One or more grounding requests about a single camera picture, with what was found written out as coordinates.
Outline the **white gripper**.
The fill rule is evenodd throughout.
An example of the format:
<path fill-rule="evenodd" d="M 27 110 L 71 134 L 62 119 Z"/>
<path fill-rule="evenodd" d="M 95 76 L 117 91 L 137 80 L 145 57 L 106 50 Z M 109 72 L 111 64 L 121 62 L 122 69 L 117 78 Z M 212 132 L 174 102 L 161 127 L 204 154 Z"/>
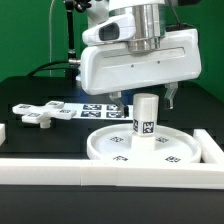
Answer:
<path fill-rule="evenodd" d="M 167 32 L 160 48 L 132 54 L 124 42 L 87 47 L 81 55 L 81 84 L 90 95 L 110 93 L 122 117 L 129 108 L 120 91 L 166 84 L 165 108 L 174 107 L 178 81 L 194 79 L 201 73 L 196 29 Z"/>

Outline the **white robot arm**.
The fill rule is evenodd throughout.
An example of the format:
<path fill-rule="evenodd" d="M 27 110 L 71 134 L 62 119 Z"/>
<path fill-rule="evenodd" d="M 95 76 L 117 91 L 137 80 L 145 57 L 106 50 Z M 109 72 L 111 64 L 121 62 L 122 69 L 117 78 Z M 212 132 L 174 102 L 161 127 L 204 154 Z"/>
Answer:
<path fill-rule="evenodd" d="M 196 28 L 165 23 L 165 7 L 174 0 L 108 0 L 95 3 L 90 28 L 83 32 L 81 84 L 90 95 L 107 93 L 121 115 L 123 90 L 163 84 L 165 98 L 173 100 L 182 80 L 201 73 Z"/>

